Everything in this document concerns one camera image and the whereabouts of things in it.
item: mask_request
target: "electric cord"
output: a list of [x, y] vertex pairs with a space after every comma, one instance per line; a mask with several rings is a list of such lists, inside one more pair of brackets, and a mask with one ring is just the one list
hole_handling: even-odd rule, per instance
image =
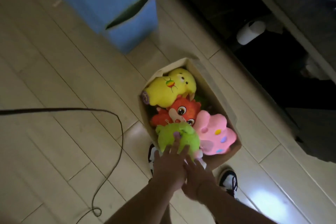
[[76, 224], [78, 224], [80, 222], [80, 220], [82, 218], [84, 218], [88, 213], [92, 212], [94, 214], [94, 216], [96, 216], [97, 218], [99, 216], [101, 216], [102, 214], [102, 209], [94, 206], [93, 202], [95, 200], [95, 197], [98, 193], [98, 191], [100, 190], [100, 188], [104, 185], [104, 183], [109, 179], [109, 177], [112, 175], [113, 171], [115, 170], [115, 168], [117, 167], [117, 165], [120, 162], [120, 158], [121, 158], [121, 154], [123, 152], [123, 147], [124, 147], [124, 131], [123, 131], [123, 125], [121, 123], [121, 120], [119, 118], [118, 115], [116, 115], [114, 112], [108, 111], [108, 110], [104, 110], [104, 109], [95, 109], [95, 108], [80, 108], [80, 107], [64, 107], [64, 108], [27, 108], [27, 109], [10, 109], [10, 110], [0, 110], [0, 116], [5, 116], [5, 115], [14, 115], [14, 114], [24, 114], [24, 113], [39, 113], [39, 112], [63, 112], [63, 111], [97, 111], [97, 112], [107, 112], [110, 114], [113, 114], [114, 116], [116, 116], [118, 118], [118, 121], [120, 123], [120, 127], [121, 127], [121, 136], [122, 136], [122, 140], [121, 140], [121, 149], [120, 149], [120, 154], [118, 157], [117, 162], [115, 163], [114, 167], [112, 168], [112, 170], [110, 171], [110, 173], [106, 176], [105, 180], [103, 181], [103, 183], [98, 187], [98, 189], [96, 190], [96, 192], [93, 194], [92, 197], [92, 201], [91, 201], [91, 209], [89, 211], [87, 211], [77, 222]]

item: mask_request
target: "floor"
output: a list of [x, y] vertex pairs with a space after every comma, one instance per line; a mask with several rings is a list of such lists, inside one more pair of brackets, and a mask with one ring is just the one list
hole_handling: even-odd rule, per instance
[[[119, 166], [99, 191], [101, 223], [147, 183], [151, 141], [137, 95], [159, 68], [196, 55], [237, 115], [243, 148], [228, 161], [238, 198], [279, 223], [336, 223], [336, 164], [306, 155], [254, 82], [179, 0], [157, 0], [159, 29], [126, 56], [60, 0], [0, 0], [0, 108], [94, 107], [120, 115]], [[14, 223], [75, 223], [116, 162], [121, 130], [101, 113], [1, 117], [0, 215]], [[173, 223], [214, 223], [181, 191]]]

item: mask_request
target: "black and white sneaker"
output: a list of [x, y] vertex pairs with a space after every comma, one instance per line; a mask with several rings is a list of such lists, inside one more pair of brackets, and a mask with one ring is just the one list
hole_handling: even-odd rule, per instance
[[149, 163], [149, 168], [150, 171], [153, 175], [153, 171], [154, 171], [154, 167], [153, 167], [153, 163], [154, 163], [154, 152], [157, 150], [157, 148], [154, 146], [154, 144], [151, 144], [149, 146], [149, 151], [148, 151], [148, 163]]
[[220, 174], [218, 179], [218, 185], [223, 189], [225, 189], [225, 191], [229, 195], [236, 198], [235, 195], [238, 189], [238, 182], [237, 182], [237, 175], [232, 168], [227, 168]]

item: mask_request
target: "blue box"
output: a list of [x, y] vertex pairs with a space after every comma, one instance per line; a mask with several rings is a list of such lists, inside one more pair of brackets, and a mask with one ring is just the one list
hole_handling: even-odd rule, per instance
[[137, 46], [158, 25], [155, 0], [65, 0], [96, 33], [122, 53]]

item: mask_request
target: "hand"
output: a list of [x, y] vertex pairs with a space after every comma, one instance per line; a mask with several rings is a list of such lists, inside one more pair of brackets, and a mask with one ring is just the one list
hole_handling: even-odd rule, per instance
[[215, 177], [211, 171], [205, 170], [197, 159], [193, 162], [188, 155], [186, 160], [184, 168], [187, 171], [187, 183], [183, 184], [182, 190], [191, 200], [200, 201], [199, 191], [203, 186], [216, 185]]
[[172, 193], [180, 189], [186, 180], [183, 163], [189, 151], [189, 145], [186, 145], [178, 154], [181, 135], [174, 133], [174, 137], [173, 145], [167, 145], [161, 157], [159, 151], [154, 153], [154, 174], [151, 181], [168, 187]]

